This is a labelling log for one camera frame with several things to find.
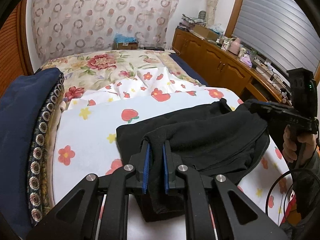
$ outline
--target window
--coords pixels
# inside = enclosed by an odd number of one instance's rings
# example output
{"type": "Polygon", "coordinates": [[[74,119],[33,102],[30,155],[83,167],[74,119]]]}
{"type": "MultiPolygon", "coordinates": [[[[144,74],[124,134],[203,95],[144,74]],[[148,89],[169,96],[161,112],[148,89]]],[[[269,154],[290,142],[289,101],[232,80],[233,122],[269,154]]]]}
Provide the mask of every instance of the window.
{"type": "Polygon", "coordinates": [[[269,58],[283,72],[315,73],[320,38],[294,0],[243,0],[233,36],[269,58]]]}

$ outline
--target blue gripper pad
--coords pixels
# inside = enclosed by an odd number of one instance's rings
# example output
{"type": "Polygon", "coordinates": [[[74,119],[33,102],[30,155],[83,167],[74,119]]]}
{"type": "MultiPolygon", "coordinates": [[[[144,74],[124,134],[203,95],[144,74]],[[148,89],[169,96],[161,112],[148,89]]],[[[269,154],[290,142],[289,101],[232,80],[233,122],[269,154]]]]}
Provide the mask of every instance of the blue gripper pad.
{"type": "Polygon", "coordinates": [[[167,165],[167,155],[165,154],[165,146],[163,144],[163,167],[164,167],[164,190],[165,193],[169,192],[169,176],[168,176],[168,165],[167,165]]]}
{"type": "Polygon", "coordinates": [[[149,179],[149,160],[150,160],[150,144],[147,146],[146,157],[144,159],[143,166],[143,180],[142,180],[142,193],[145,194],[148,188],[148,179],[149,179]]]}

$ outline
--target human hand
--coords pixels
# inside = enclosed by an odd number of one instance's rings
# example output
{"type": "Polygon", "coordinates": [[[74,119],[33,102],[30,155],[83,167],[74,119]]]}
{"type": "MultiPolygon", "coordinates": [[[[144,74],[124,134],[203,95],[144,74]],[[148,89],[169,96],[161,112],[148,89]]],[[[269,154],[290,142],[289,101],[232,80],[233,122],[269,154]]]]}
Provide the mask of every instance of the human hand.
{"type": "MultiPolygon", "coordinates": [[[[287,162],[293,163],[297,160],[297,154],[295,153],[297,150],[297,145],[290,139],[290,130],[288,125],[284,130],[283,139],[284,143],[282,155],[287,162]]],[[[306,148],[300,161],[300,165],[304,165],[306,161],[312,157],[316,148],[316,136],[311,133],[305,133],[298,136],[298,141],[300,143],[306,143],[306,148]]]]}

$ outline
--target cardboard box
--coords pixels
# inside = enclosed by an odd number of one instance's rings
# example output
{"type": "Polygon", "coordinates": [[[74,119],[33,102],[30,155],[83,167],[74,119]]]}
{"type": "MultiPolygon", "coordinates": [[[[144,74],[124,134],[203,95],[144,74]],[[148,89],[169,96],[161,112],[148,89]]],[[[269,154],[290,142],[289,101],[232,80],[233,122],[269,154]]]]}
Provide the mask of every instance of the cardboard box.
{"type": "Polygon", "coordinates": [[[127,42],[127,43],[114,43],[113,49],[138,49],[137,42],[127,42]]]}
{"type": "Polygon", "coordinates": [[[206,40],[216,41],[217,38],[219,38],[219,35],[217,33],[200,25],[196,25],[193,31],[204,37],[206,40]]]}

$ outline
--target floral quilt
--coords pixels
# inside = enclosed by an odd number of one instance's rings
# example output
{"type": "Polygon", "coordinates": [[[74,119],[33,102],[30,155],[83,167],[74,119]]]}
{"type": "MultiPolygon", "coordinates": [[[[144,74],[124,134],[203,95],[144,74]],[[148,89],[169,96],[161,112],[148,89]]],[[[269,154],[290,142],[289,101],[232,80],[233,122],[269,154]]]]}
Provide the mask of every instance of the floral quilt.
{"type": "MultiPolygon", "coordinates": [[[[242,103],[231,90],[199,86],[179,79],[165,67],[157,67],[139,69],[133,78],[118,80],[98,91],[87,90],[81,98],[72,99],[68,110],[62,113],[53,154],[55,203],[87,174],[108,175],[122,166],[116,143],[118,126],[210,104],[222,97],[232,110],[242,103]]],[[[286,162],[270,139],[260,163],[238,187],[264,211],[271,185],[286,171],[286,162]]],[[[278,225],[291,183],[291,176],[282,179],[268,201],[269,216],[278,225]]],[[[186,239],[184,217],[146,223],[134,197],[129,198],[128,209],[128,240],[186,239]]]]}
{"type": "Polygon", "coordinates": [[[42,70],[57,67],[65,77],[64,101],[81,98],[86,90],[99,90],[123,78],[133,79],[140,69],[167,67],[182,80],[200,83],[171,58],[168,52],[153,50],[111,50],[83,53],[50,60],[42,70]]]}

